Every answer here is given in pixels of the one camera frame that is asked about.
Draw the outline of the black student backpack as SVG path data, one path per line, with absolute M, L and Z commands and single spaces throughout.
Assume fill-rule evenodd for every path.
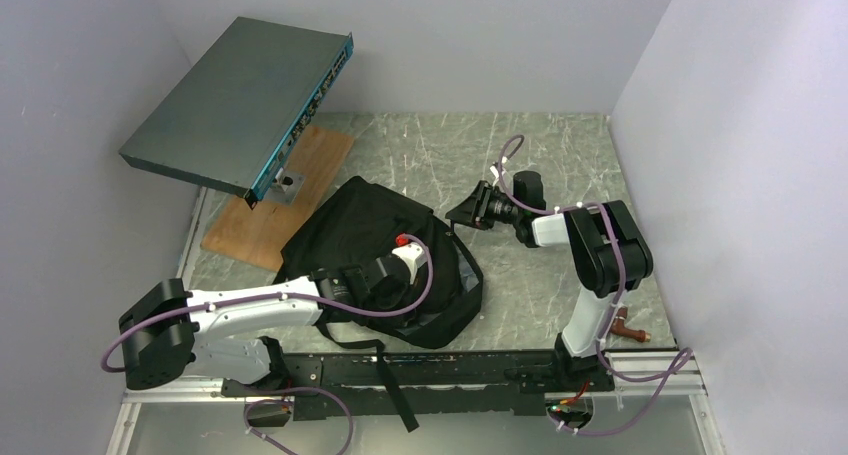
M 390 256 L 401 234 L 420 239 L 434 267 L 432 271 L 423 268 L 404 306 L 367 310 L 367 317 L 328 307 L 318 330 L 329 338 L 328 324 L 353 322 L 417 348 L 443 348 L 479 314 L 482 271 L 431 208 L 385 186 L 360 176 L 347 180 L 282 248 L 283 265 L 275 280 L 317 275 L 340 294 L 339 302 L 358 308 L 351 293 L 353 270 Z

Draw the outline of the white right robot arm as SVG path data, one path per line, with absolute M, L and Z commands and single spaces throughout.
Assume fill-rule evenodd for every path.
M 565 351 L 551 363 L 557 386 L 574 390 L 585 382 L 585 358 L 605 346 L 601 333 L 612 325 L 624 295 L 653 272 L 653 256 L 627 204 L 613 200 L 555 212 L 547 208 L 541 175 L 520 171 L 512 191 L 481 180 L 472 193 L 449 210 L 453 224 L 489 230 L 497 223 L 514 228 L 528 248 L 567 245 L 582 285 L 574 312 L 560 332 L 557 348 Z

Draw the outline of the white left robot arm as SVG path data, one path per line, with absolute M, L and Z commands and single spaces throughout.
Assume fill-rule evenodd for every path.
M 119 319 L 111 344 L 123 356 L 128 389 L 168 384 L 183 375 L 233 379 L 264 395 L 287 381 L 280 344 L 242 334 L 274 326 L 317 326 L 407 315 L 432 284 L 432 263 L 410 245 L 365 265 L 319 269 L 268 286 L 229 291 L 188 290 L 179 278 L 156 284 Z

